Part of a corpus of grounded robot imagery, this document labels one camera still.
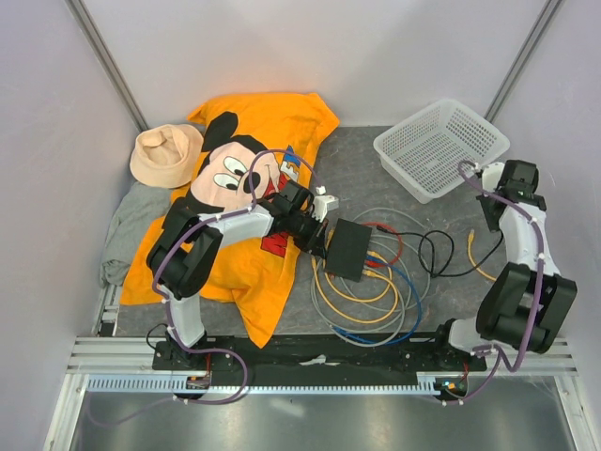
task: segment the blue cable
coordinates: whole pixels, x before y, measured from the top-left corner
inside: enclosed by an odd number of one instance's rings
[[[413,294],[413,296],[415,296],[415,303],[417,304],[417,319],[415,320],[415,324],[413,325],[413,327],[411,328],[411,330],[409,332],[407,332],[403,336],[400,336],[400,337],[396,338],[395,340],[389,341],[386,344],[387,345],[394,345],[396,343],[400,343],[401,341],[406,340],[410,336],[412,336],[413,333],[417,330],[418,326],[420,325],[420,322],[422,322],[422,301],[420,301],[420,295],[417,293],[417,289],[415,289],[415,286],[413,285],[413,283],[411,282],[411,280],[408,278],[408,276],[404,272],[402,272],[401,270],[399,270],[395,266],[391,265],[390,263],[388,263],[388,262],[386,262],[384,260],[380,260],[379,258],[368,256],[367,259],[369,261],[374,261],[376,263],[384,265],[384,266],[390,268],[391,270],[393,270],[394,272],[396,272],[397,274],[399,274],[401,277],[403,277],[405,279],[405,281],[407,282],[407,285],[409,285],[411,293]],[[352,338],[353,340],[358,341],[360,343],[363,343],[365,345],[375,345],[376,344],[375,341],[367,340],[367,339],[365,339],[363,337],[360,337],[358,335],[351,334],[351,333],[349,333],[349,332],[347,332],[344,329],[341,329],[339,327],[334,327],[333,329],[338,334],[344,335],[346,338]]]

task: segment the gray cable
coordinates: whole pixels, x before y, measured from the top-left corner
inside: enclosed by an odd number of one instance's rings
[[[393,319],[391,319],[390,321],[388,321],[385,324],[381,324],[378,327],[372,327],[370,329],[349,329],[347,328],[347,326],[344,326],[340,323],[337,323],[336,321],[329,319],[325,316],[325,314],[323,313],[323,311],[321,310],[321,307],[319,306],[319,301],[317,298],[317,292],[316,292],[316,287],[317,287],[317,281],[315,279],[315,276],[312,279],[311,282],[311,300],[313,301],[313,304],[316,308],[317,313],[319,314],[319,316],[321,316],[324,320],[326,320],[326,322],[328,322],[330,324],[330,326],[336,326],[339,327],[341,329],[344,329],[347,332],[351,332],[353,334],[370,334],[370,333],[375,333],[375,332],[379,332],[391,325],[393,325],[395,322],[397,322],[398,320],[399,322],[399,326],[402,327],[403,323],[405,322],[405,313],[406,313],[406,309],[405,309],[405,300],[403,299],[403,295],[399,292],[399,298],[400,298],[400,304],[401,304],[401,309],[399,311],[399,314],[394,317]]]
[[[386,245],[383,245],[383,244],[381,244],[381,243],[379,243],[379,244],[380,244],[380,245],[382,245],[383,247],[385,247],[385,248],[386,248],[386,249],[387,249],[389,252],[391,252],[391,254],[392,254],[392,255],[395,255],[395,254],[396,254],[396,252],[395,252],[393,249],[389,248],[388,246],[386,246]],[[408,273],[407,266],[405,266],[405,263],[404,263],[402,260],[399,260],[399,261],[400,261],[400,262],[401,262],[401,264],[403,265],[403,268],[405,269],[405,272],[406,272],[406,273]],[[428,277],[428,284],[427,284],[427,286],[426,286],[426,290],[425,290],[424,294],[427,294],[427,291],[429,290],[429,287],[430,287],[430,283],[429,283],[429,277]],[[346,285],[345,285],[345,288],[348,290],[348,292],[351,294],[351,296],[355,296],[355,297],[357,297],[357,296],[356,296],[356,295],[355,295],[355,294],[352,292],[352,290],[350,290],[350,288],[348,288],[348,286],[346,286]],[[336,326],[336,327],[339,327],[339,328],[341,328],[341,329],[344,329],[345,331],[347,331],[347,332],[351,332],[351,333],[353,333],[353,334],[361,334],[361,333],[363,333],[363,334],[370,334],[370,333],[379,332],[379,331],[381,331],[381,330],[383,330],[383,329],[385,329],[385,328],[387,328],[387,327],[391,326],[391,325],[392,325],[392,324],[394,324],[395,322],[399,321],[399,323],[398,323],[398,325],[397,325],[396,329],[394,330],[394,332],[392,332],[392,333],[391,333],[391,335],[390,335],[390,336],[388,336],[387,338],[385,338],[385,339],[384,339],[384,340],[382,340],[382,341],[379,341],[379,342],[377,342],[377,343],[373,343],[373,344],[358,343],[358,342],[356,342],[356,341],[354,341],[354,340],[352,340],[352,339],[349,339],[349,338],[347,338],[346,336],[343,336],[343,335],[341,335],[341,334],[338,334],[338,333],[337,333],[335,330],[333,330],[333,329],[332,329],[332,331],[333,331],[333,332],[334,332],[334,333],[335,333],[335,334],[336,334],[338,337],[340,337],[341,339],[343,339],[344,341],[346,341],[346,342],[348,342],[348,343],[350,343],[350,344],[353,344],[353,345],[356,345],[356,346],[362,347],[362,348],[373,348],[373,347],[376,347],[376,346],[385,345],[385,344],[386,344],[386,343],[388,343],[389,341],[393,340],[393,339],[394,339],[394,338],[395,338],[395,337],[396,337],[396,336],[397,336],[397,335],[398,335],[398,334],[401,332],[401,329],[403,328],[403,324],[405,323],[405,314],[406,314],[406,308],[407,308],[407,304],[409,303],[409,299],[410,299],[410,298],[408,298],[407,302],[405,302],[405,301],[404,301],[404,299],[403,299],[403,295],[400,293],[400,291],[399,291],[399,297],[401,298],[401,309],[400,309],[400,313],[399,313],[399,315],[397,315],[396,317],[394,317],[394,318],[393,318],[392,320],[390,320],[389,322],[387,322],[387,323],[385,323],[385,324],[382,324],[382,325],[380,325],[380,326],[378,326],[378,327],[370,328],[370,329],[350,329],[350,328],[348,328],[347,326],[344,326],[344,325],[342,325],[342,324],[339,324],[339,323],[335,322],[335,321],[334,321],[334,320],[332,320],[332,319],[329,319],[329,318],[327,318],[327,317],[325,316],[325,314],[324,314],[324,313],[321,311],[321,307],[319,306],[319,301],[318,301],[318,298],[317,298],[317,293],[316,293],[316,280],[315,280],[315,276],[314,276],[314,278],[312,279],[312,285],[311,285],[311,299],[312,299],[312,301],[313,301],[314,307],[316,308],[316,312],[319,314],[319,316],[321,316],[321,317],[322,317],[322,318],[323,318],[323,319],[324,319],[324,320],[325,320],[325,321],[326,321],[326,322],[327,322],[327,323],[328,323],[330,326]],[[380,308],[377,308],[377,310],[382,310],[382,311],[385,311],[385,312],[387,312],[387,311],[388,311],[387,309],[383,309],[383,308],[382,308],[382,309],[380,309]]]
[[[382,238],[382,239],[385,239],[385,240],[396,241],[395,237],[389,237],[387,235],[374,235],[373,238]],[[384,249],[386,249],[387,251],[389,251],[393,256],[396,255],[396,252],[393,249],[391,249],[390,247],[388,247],[387,245],[382,244],[381,242],[377,242],[375,240],[372,240],[371,242],[373,244],[377,244],[378,246],[383,247]],[[413,251],[415,253],[416,256],[419,256],[419,253],[417,252],[417,250],[413,246],[411,246],[410,244],[407,244],[407,243],[403,242],[403,247],[409,248],[411,251]],[[405,274],[410,278],[409,271],[407,269],[407,265],[405,264],[405,262],[403,261],[403,259],[399,259],[398,261],[401,264],[401,266],[403,267],[403,269],[405,270]],[[420,300],[421,301],[423,301],[425,299],[425,297],[428,295],[428,291],[430,291],[431,277],[430,277],[429,273],[426,273],[426,276],[427,276],[427,279],[426,279],[427,282],[426,282],[426,285],[425,285],[424,293],[420,295]],[[345,279],[341,279],[341,282],[342,282],[343,287],[350,293],[350,295],[351,296],[355,296],[355,294],[350,290],[350,288],[348,287],[347,283],[345,282]],[[408,290],[409,290],[409,294],[408,294],[408,297],[407,297],[407,303],[405,304],[405,308],[407,308],[407,310],[409,310],[409,309],[414,308],[414,307],[417,306],[417,303],[409,304],[409,302],[411,300],[411,294],[412,293],[411,293],[411,288],[409,288]],[[371,305],[369,303],[367,303],[366,306],[368,306],[370,308],[373,308],[374,310],[378,310],[380,312],[388,312],[388,310],[385,309],[385,308],[376,307],[376,306]]]
[[[426,230],[425,225],[423,225],[422,223],[420,223],[417,219],[415,219],[411,215],[409,215],[407,213],[404,213],[403,211],[400,211],[400,210],[388,209],[388,208],[373,208],[373,209],[366,210],[366,211],[358,214],[357,216],[355,216],[355,218],[353,219],[353,221],[356,222],[359,218],[361,218],[365,214],[367,214],[367,213],[369,213],[371,211],[376,211],[376,210],[384,210],[384,211],[391,211],[391,212],[394,212],[394,213],[398,213],[401,216],[404,216],[404,217],[410,219],[410,221],[412,221],[413,223],[415,223],[417,226],[421,227],[423,230]],[[376,236],[374,236],[374,238],[382,238],[382,239],[386,239],[386,240],[397,241],[396,237],[389,237],[389,236],[385,236],[385,235],[376,235]],[[390,247],[386,246],[385,244],[382,244],[382,243],[377,242],[377,241],[374,241],[374,244],[382,246],[384,249],[388,250],[393,255],[396,254],[395,251],[393,251]],[[415,248],[413,248],[412,246],[410,246],[408,244],[405,244],[405,243],[404,243],[404,245],[406,245],[409,249],[411,249],[419,257],[419,253],[417,252],[417,250]],[[405,274],[407,275],[407,277],[410,278],[407,266],[405,265],[405,263],[403,262],[402,259],[399,259],[399,261],[400,261],[403,269],[405,270]],[[378,327],[371,328],[371,329],[362,329],[362,330],[348,329],[346,326],[338,324],[334,320],[327,318],[325,316],[325,314],[322,312],[321,307],[319,306],[318,298],[317,298],[316,283],[317,283],[316,276],[314,275],[313,278],[312,278],[310,293],[311,293],[311,300],[313,301],[313,305],[314,305],[314,307],[315,307],[316,312],[318,313],[318,315],[321,316],[326,321],[326,323],[332,328],[332,331],[334,332],[334,334],[336,334],[340,339],[346,341],[347,343],[350,343],[352,345],[355,345],[355,346],[358,346],[358,347],[361,347],[361,348],[374,348],[374,347],[377,347],[377,346],[385,345],[389,341],[392,341],[401,332],[401,329],[403,328],[403,324],[405,322],[405,313],[406,313],[407,308],[412,308],[412,307],[414,307],[414,306],[417,305],[416,303],[414,303],[413,305],[409,305],[410,299],[411,299],[411,291],[410,291],[410,289],[409,289],[409,295],[408,295],[407,302],[404,301],[403,296],[401,295],[401,293],[399,291],[399,297],[401,298],[401,308],[399,309],[400,310],[399,314],[396,317],[394,317],[391,321],[387,322],[386,324],[383,324],[383,325],[380,325]],[[355,294],[348,287],[348,285],[345,283],[344,280],[343,280],[343,286],[351,294],[351,296],[355,296]],[[428,274],[427,275],[426,287],[424,289],[424,294],[420,296],[421,299],[423,299],[423,298],[425,298],[425,296],[427,296],[427,293],[428,293],[429,289],[430,289],[430,275]],[[375,310],[388,311],[388,310],[380,308],[380,307],[374,307],[373,305],[369,305],[369,304],[366,304],[366,305],[368,307],[371,307],[371,308],[375,309]],[[350,339],[350,338],[348,338],[348,337],[346,337],[346,336],[344,336],[342,334],[339,334],[333,328],[333,326],[335,326],[335,327],[339,327],[339,328],[344,329],[345,331],[348,331],[348,332],[351,332],[351,333],[364,333],[364,334],[368,333],[369,334],[369,333],[373,333],[373,332],[379,332],[382,329],[385,329],[388,326],[394,324],[396,321],[399,321],[398,325],[396,326],[396,329],[394,330],[394,332],[390,336],[388,336],[384,340],[381,340],[381,341],[379,341],[377,343],[370,343],[370,344],[356,342],[356,341],[354,341],[354,340],[352,340],[352,339]]]

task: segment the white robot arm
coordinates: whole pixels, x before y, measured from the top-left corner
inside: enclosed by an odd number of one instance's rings
[[[535,194],[538,170],[532,163],[510,160],[493,163],[480,174],[483,188],[518,204],[536,221],[543,235],[545,266],[540,310],[528,350],[546,352],[560,330],[563,320],[576,298],[576,284],[561,277],[555,265],[545,232],[547,206]],[[498,341],[517,348],[526,329],[530,306],[524,304],[533,293],[537,260],[537,239],[530,220],[489,196],[478,197],[491,231],[501,230],[506,242],[507,264],[485,296],[478,315],[455,320],[449,333],[449,344],[471,351],[487,341]]]

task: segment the gray cloth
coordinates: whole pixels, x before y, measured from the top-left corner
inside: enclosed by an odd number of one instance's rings
[[[102,252],[100,282],[121,286],[150,224],[171,206],[171,191],[136,181],[116,209]]]

